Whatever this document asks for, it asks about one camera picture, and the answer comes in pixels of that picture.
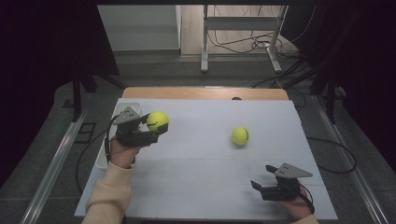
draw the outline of tennis ball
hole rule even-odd
[[[147,126],[150,131],[157,131],[158,127],[166,123],[169,123],[169,118],[162,111],[155,111],[148,115]]]
[[[248,142],[248,130],[244,127],[237,127],[233,129],[231,138],[235,144],[242,146]]]

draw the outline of human hand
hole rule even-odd
[[[301,185],[300,185],[300,190],[301,190],[301,193],[306,197],[306,191]],[[289,211],[289,214],[296,221],[312,215],[308,204],[298,196],[291,201],[286,201],[286,202],[285,201],[276,201],[276,202],[279,204],[282,204]]]
[[[119,141],[117,141],[116,137],[112,137],[110,140],[110,155],[111,155],[111,163],[124,168],[131,168],[131,162],[134,160],[134,156],[136,156],[140,149],[143,147],[125,147]]]

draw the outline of gray floor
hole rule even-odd
[[[126,86],[224,86],[247,87],[254,82],[273,77],[276,74],[266,55],[249,57],[210,56],[209,72],[201,74],[199,57],[153,56],[118,54],[117,62],[121,76],[115,79]],[[281,60],[288,68],[293,61]],[[95,134],[104,130],[110,119],[117,99],[122,90],[105,82],[99,77],[95,80],[99,86],[93,94],[92,108],[84,122],[95,122]],[[312,137],[330,138],[324,122],[314,104],[308,87],[310,80],[299,83],[288,91],[300,115],[305,134]],[[268,88],[269,84],[259,88]],[[0,189],[0,220],[2,223],[18,223],[35,194],[56,149],[73,118],[73,109],[63,108],[64,101],[72,99],[71,84],[59,88],[55,95],[55,104],[42,126],[26,156],[7,183]],[[354,152],[358,165],[372,188],[376,198],[389,218],[396,223],[396,175],[379,155],[370,140],[364,135],[353,119],[342,107],[342,101],[335,104],[336,127],[346,145]],[[318,164],[343,169],[337,147],[320,142],[309,141]],[[79,166],[79,180],[84,186],[101,142],[94,142],[84,154]],[[78,156],[85,147],[74,144],[64,163],[62,171],[51,190],[49,198],[37,223],[79,223],[81,218],[74,217],[79,198],[75,181],[75,169]],[[338,221],[322,223],[374,223],[368,213],[365,201],[361,198],[350,175],[334,175],[321,172],[336,210]]]

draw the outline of wall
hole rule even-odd
[[[180,6],[98,6],[113,51],[180,49]]]

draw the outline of sleeve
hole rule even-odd
[[[318,224],[318,221],[314,215],[311,215],[296,222],[293,222],[293,224]]]
[[[132,168],[123,169],[109,162],[104,177],[93,187],[82,223],[121,223],[132,197],[132,174]]]

